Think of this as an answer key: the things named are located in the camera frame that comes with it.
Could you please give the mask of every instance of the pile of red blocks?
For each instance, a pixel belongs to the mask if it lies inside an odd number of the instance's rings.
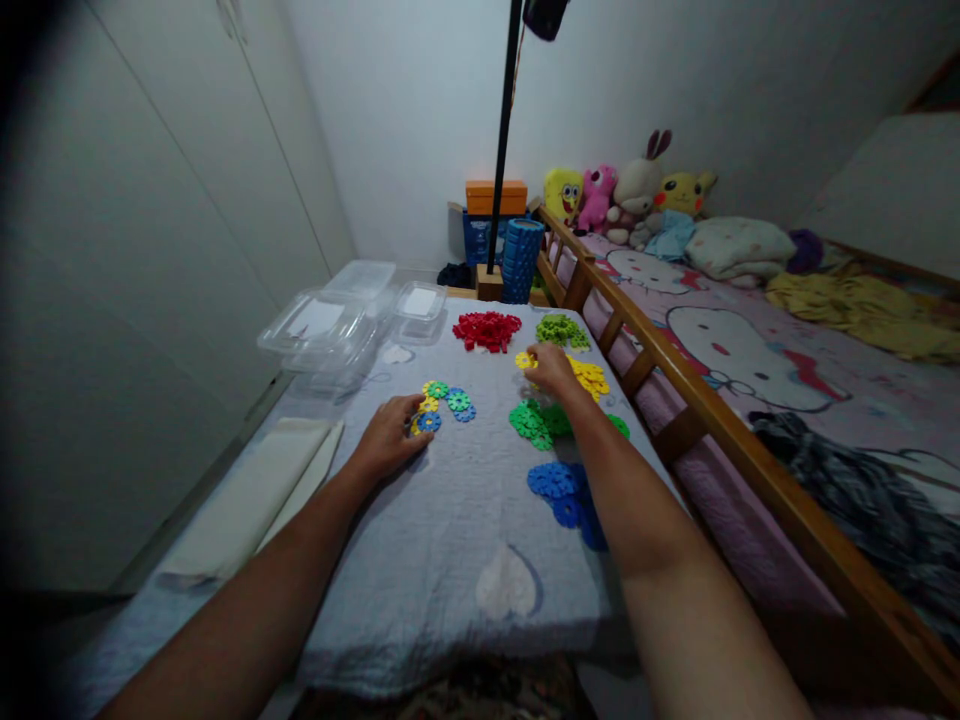
[[[506,352],[513,334],[520,329],[520,318],[496,312],[466,313],[453,326],[453,334],[463,340],[467,350],[477,345],[490,352]]]

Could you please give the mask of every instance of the pikachu plush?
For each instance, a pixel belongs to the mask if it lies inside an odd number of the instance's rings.
[[[703,196],[717,182],[717,176],[705,171],[700,175],[693,173],[674,173],[660,181],[660,192],[653,198],[654,212],[676,210],[690,217],[700,214]]]

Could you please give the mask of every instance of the white towel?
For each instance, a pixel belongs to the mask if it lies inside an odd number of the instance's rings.
[[[330,427],[324,420],[281,418],[194,518],[161,572],[187,585],[233,577],[257,549]]]
[[[330,470],[330,464],[333,462],[333,455],[337,452],[337,445],[340,444],[342,434],[343,421],[330,428],[330,433],[323,441],[320,449],[317,450],[317,454],[313,456],[313,460],[304,471],[300,482],[290,493],[290,497],[287,498],[287,502],[284,503],[276,520],[273,521],[273,525],[264,535],[257,552],[263,550],[264,545],[273,540],[273,536],[280,532],[294,515],[300,512],[301,508],[307,504],[307,500],[313,497],[313,494],[323,485],[327,479],[327,471]]]

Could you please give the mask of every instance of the cabinet door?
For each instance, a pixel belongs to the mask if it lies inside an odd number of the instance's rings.
[[[320,115],[282,0],[241,0],[241,46],[270,113],[331,275],[356,258]]]
[[[329,280],[254,77],[214,0],[90,6],[274,302],[282,308],[297,290]]]
[[[89,8],[27,88],[5,200],[16,519],[106,590],[241,427],[276,305]]]

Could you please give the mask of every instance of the wooden bed rail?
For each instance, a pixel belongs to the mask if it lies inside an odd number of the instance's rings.
[[[878,671],[882,666],[877,681],[897,683],[900,695],[909,697],[914,709],[960,716],[960,663],[940,638],[880,577],[667,337],[597,268],[595,257],[570,230],[545,207],[541,206],[538,214],[549,231],[537,268],[555,303],[582,314],[590,291],[596,290],[613,308],[599,338],[601,352],[607,356],[622,326],[642,344],[643,350],[633,364],[618,377],[627,397],[633,402],[644,380],[654,368],[660,368],[686,402],[687,407],[653,437],[654,448],[664,463],[669,466],[710,435],[843,606],[870,656],[876,658]],[[550,258],[553,242],[558,246]],[[566,288],[557,276],[564,249],[577,260]]]

